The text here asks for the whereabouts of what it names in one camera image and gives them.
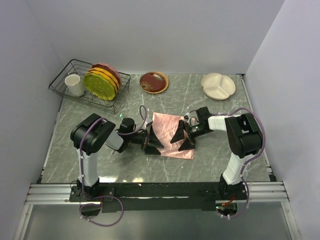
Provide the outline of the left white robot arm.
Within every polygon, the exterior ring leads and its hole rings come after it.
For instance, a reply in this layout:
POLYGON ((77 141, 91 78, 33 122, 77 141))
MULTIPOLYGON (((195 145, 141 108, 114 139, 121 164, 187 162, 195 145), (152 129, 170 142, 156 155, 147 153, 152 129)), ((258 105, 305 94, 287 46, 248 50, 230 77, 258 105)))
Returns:
POLYGON ((79 162, 79 176, 76 181, 81 195, 88 201, 97 199, 100 193, 98 176, 98 151, 107 146, 115 152, 124 152, 130 144, 139 145, 146 155, 160 155, 164 145, 153 130, 153 121, 148 118, 137 128, 132 118, 122 120, 119 128, 99 116, 91 114, 79 123, 70 134, 79 162))

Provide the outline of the pink satin napkin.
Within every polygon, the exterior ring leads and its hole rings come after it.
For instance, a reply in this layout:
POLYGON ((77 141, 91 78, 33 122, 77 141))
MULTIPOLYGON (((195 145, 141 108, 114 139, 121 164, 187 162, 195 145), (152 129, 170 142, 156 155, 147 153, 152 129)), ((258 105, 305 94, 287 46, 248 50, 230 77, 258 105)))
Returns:
POLYGON ((182 116, 158 112, 153 113, 153 131, 164 146, 164 148, 158 148, 161 156, 187 160, 192 160, 194 158, 194 151, 192 149, 179 151, 179 148, 187 139, 187 133, 185 131, 183 132, 184 138, 182 140, 170 143, 177 131, 179 120, 182 119, 182 116))

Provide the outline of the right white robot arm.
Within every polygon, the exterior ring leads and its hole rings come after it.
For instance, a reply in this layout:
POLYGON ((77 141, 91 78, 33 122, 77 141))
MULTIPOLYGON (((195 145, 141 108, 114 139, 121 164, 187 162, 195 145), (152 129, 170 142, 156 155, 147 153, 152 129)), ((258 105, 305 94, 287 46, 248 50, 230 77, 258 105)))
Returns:
POLYGON ((196 138, 213 131, 224 131, 227 134, 231 155, 226 169, 218 182, 218 194, 223 199, 230 199, 246 192, 244 173, 252 159, 263 151, 265 136, 259 122, 250 111, 244 114, 212 114, 208 107, 196 111, 196 125, 191 124, 190 114, 178 121, 171 144, 184 140, 179 151, 193 150, 196 138))

